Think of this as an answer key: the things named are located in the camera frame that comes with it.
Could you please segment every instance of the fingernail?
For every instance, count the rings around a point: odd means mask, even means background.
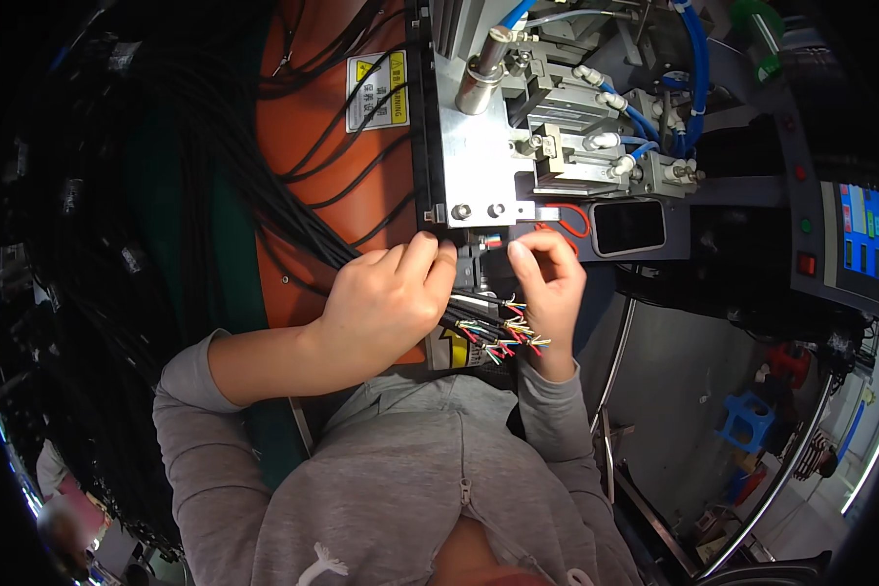
[[[526,259],[530,256],[530,249],[517,240],[512,240],[511,244],[508,245],[508,256],[513,259]]]

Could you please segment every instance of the finger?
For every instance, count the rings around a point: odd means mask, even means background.
[[[445,307],[449,294],[453,292],[456,281],[456,245],[449,240],[443,241],[437,249],[437,257],[430,267],[430,272],[423,282],[423,290],[442,303]]]
[[[398,244],[387,251],[387,253],[377,261],[377,266],[389,269],[391,272],[398,270],[398,264],[400,263],[400,259],[403,258],[404,251],[406,250],[406,244]]]
[[[511,267],[515,269],[515,276],[521,283],[527,300],[532,302],[536,295],[547,288],[537,259],[534,258],[530,249],[520,239],[517,239],[508,245],[508,260],[511,261]]]
[[[358,257],[358,258],[356,258],[356,259],[352,259],[352,260],[350,260],[350,261],[346,264],[346,266],[349,266],[350,264],[354,264],[354,265],[359,265],[359,264],[368,264],[368,265],[370,265],[370,264],[375,264],[377,261],[380,261],[382,258],[384,258],[384,255],[385,255],[385,254],[387,254],[387,250],[386,250],[386,249],[380,249],[380,250],[378,250],[378,251],[369,251],[369,252],[365,252],[362,256],[360,256],[360,257]]]
[[[410,240],[403,258],[400,259],[398,274],[422,283],[426,279],[426,274],[430,272],[433,259],[437,257],[439,246],[440,242],[433,234],[428,231],[418,231]]]
[[[531,251],[544,253],[554,265],[557,278],[577,276],[583,267],[563,234],[554,230],[535,230],[516,240]]]

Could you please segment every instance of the zipper pull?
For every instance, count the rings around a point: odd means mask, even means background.
[[[462,489],[462,505],[468,506],[472,502],[472,481],[463,478],[459,481],[459,488]]]

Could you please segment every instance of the orange panel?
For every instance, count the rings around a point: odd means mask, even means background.
[[[384,14],[377,17],[375,23],[402,8],[403,4],[403,0],[386,2]],[[295,1],[282,5],[291,21],[296,5]],[[292,63],[305,63],[325,48],[362,5],[363,0],[308,0],[303,20],[293,40]],[[404,38],[404,18],[399,16],[381,29],[377,37],[362,49],[361,54],[382,52],[403,42]],[[261,72],[264,75],[273,73],[282,53],[282,21],[274,17],[263,54]],[[346,64],[343,62],[292,96],[281,100],[258,101],[258,143],[271,168],[280,173],[291,170],[322,135],[345,103],[345,98]],[[408,130],[408,127],[396,127],[362,132],[362,136],[338,162],[305,181],[291,184],[291,189],[307,204],[330,198],[352,181],[389,143]],[[312,169],[328,157],[346,136],[343,118],[304,170]],[[385,158],[352,193],[340,202],[316,212],[346,242],[354,242],[380,223],[412,189],[413,171],[410,144],[407,143]],[[375,251],[409,242],[415,232],[414,205],[410,203],[394,222],[366,242],[360,250]],[[305,282],[314,283],[323,290],[332,286],[335,278],[333,269],[302,252],[294,251],[293,247],[272,234],[268,234],[268,240],[293,275]],[[306,291],[292,280],[284,284],[282,275],[260,242],[258,267],[270,327],[302,325],[321,315],[325,299]],[[399,362],[422,362],[423,358],[422,349],[415,348]]]

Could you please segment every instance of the smartphone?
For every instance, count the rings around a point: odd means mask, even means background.
[[[668,232],[661,202],[629,199],[593,204],[592,246],[601,257],[655,251]]]

